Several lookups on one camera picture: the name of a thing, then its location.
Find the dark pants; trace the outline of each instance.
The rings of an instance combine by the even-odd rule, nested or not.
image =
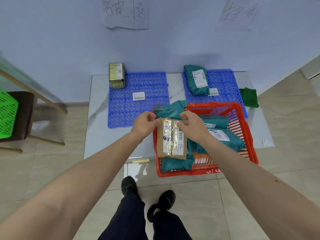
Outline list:
[[[147,240],[144,206],[135,194],[128,194],[98,240]],[[154,214],[153,230],[154,240],[192,240],[180,218],[168,211]]]

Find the cardboard package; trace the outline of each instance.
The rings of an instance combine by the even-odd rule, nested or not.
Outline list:
[[[125,68],[123,63],[109,63],[109,82],[113,89],[125,88]]]
[[[177,127],[178,120],[159,118],[157,126],[157,155],[160,158],[187,159],[187,137]]]

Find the black shoe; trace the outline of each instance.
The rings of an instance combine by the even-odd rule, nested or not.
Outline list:
[[[162,195],[159,197],[158,204],[153,204],[147,214],[146,217],[149,222],[153,222],[153,214],[157,208],[161,211],[168,211],[172,208],[174,205],[174,202],[176,200],[176,194],[172,190],[167,190],[166,192],[162,193]]]
[[[130,193],[134,193],[136,196],[140,198],[138,195],[138,187],[136,181],[134,181],[133,177],[127,176],[121,182],[121,191],[124,196]]]

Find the teal plastic mailer bag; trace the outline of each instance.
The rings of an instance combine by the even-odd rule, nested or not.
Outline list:
[[[195,162],[195,159],[191,150],[191,140],[187,140],[188,154],[186,155],[186,160],[176,159],[171,157],[162,158],[161,172],[166,173],[171,170],[190,170]]]
[[[208,129],[208,131],[213,137],[236,152],[242,150],[245,147],[245,142],[230,129],[214,128]],[[208,154],[201,145],[194,141],[191,142],[191,150],[196,153]]]
[[[157,118],[170,118],[174,120],[182,120],[180,114],[184,112],[184,107],[187,106],[186,100],[178,100],[173,104],[155,106],[154,112]]]
[[[193,95],[210,95],[207,70],[198,65],[185,65],[188,87]]]
[[[230,119],[225,116],[200,116],[203,120],[207,129],[213,128],[228,128],[228,124],[230,123]]]

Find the wooden stick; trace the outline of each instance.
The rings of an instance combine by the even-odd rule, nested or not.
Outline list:
[[[13,148],[6,148],[6,147],[0,147],[0,151],[10,151],[10,152],[22,153],[21,149],[13,149]]]
[[[65,145],[63,142],[54,141],[54,140],[48,140],[48,139],[44,139],[44,138],[37,137],[37,136],[32,136],[32,135],[27,135],[26,139],[27,140],[46,142],[46,143],[50,143],[50,144],[57,145],[57,146],[62,146],[62,147]]]
[[[4,78],[6,78],[10,82],[18,85],[19,87],[23,88],[24,90],[26,90],[28,92],[32,92],[36,97],[38,97],[39,99],[43,100],[47,104],[50,104],[52,107],[58,109],[60,112],[64,113],[65,115],[68,114],[66,109],[63,109],[62,107],[56,105],[54,102],[50,101],[49,99],[47,99],[46,97],[42,96],[40,93],[38,93],[34,89],[30,88],[26,84],[22,83],[21,81],[19,81],[18,79],[16,79],[12,75],[10,75],[9,73],[7,73],[7,72],[5,72],[5,71],[3,71],[1,69],[0,69],[0,76],[3,76]]]

